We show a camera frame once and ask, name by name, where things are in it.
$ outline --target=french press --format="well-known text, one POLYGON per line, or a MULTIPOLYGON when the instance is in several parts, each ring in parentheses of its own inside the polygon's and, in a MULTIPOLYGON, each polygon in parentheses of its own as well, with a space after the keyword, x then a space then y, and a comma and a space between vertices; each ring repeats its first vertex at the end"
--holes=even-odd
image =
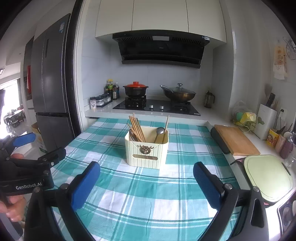
POLYGON ((210 109, 212 108, 212 104, 214 103, 215 103, 215 96, 210 91, 208 91, 205 94, 205 107, 210 109))

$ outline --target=refrigerator handle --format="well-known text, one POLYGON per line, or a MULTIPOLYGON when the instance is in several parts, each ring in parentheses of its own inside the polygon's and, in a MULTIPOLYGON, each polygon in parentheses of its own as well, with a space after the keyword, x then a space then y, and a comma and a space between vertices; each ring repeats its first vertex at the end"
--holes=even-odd
POLYGON ((48 41, 49 39, 46 40, 45 56, 44 56, 45 58, 47 57, 48 41))

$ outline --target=wok handle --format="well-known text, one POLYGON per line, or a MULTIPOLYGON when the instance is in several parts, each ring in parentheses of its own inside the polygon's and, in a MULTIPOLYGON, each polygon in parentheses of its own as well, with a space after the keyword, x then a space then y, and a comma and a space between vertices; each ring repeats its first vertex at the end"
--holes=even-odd
POLYGON ((160 87, 161 87, 163 90, 165 90, 165 91, 168 91, 168 92, 172 92, 172 93, 174 93, 170 88, 168 88, 168 87, 166 87, 166 86, 164 86, 164 85, 160 85, 160 87))

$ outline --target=green cutting board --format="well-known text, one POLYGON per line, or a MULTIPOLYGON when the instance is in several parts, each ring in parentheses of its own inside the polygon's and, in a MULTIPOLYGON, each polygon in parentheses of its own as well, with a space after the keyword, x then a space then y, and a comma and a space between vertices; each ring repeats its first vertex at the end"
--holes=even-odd
POLYGON ((279 201, 293 188, 293 177, 273 155, 248 156, 244 167, 252 185, 259 187, 268 202, 279 201))

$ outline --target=black range hood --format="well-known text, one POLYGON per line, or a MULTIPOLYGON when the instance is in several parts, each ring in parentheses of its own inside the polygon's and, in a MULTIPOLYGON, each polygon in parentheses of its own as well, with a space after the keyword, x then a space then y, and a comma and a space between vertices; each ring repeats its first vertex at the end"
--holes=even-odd
POLYGON ((206 36, 172 30, 134 30, 113 34, 123 64, 174 64, 200 68, 206 36))

